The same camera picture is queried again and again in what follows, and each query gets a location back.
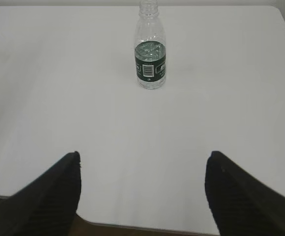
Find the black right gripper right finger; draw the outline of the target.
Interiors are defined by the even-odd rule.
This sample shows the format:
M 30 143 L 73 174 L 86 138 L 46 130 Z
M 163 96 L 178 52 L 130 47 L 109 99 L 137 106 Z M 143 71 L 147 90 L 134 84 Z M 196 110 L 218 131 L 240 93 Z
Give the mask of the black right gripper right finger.
M 207 160 L 204 188 L 220 235 L 285 236 L 285 197 L 220 151 Z

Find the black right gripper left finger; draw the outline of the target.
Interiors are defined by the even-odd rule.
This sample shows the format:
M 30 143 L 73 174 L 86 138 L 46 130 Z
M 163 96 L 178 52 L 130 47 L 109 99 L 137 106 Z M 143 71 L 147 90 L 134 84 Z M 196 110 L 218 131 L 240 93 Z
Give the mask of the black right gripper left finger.
M 80 195 L 81 160 L 75 151 L 0 202 L 0 236 L 68 235 Z

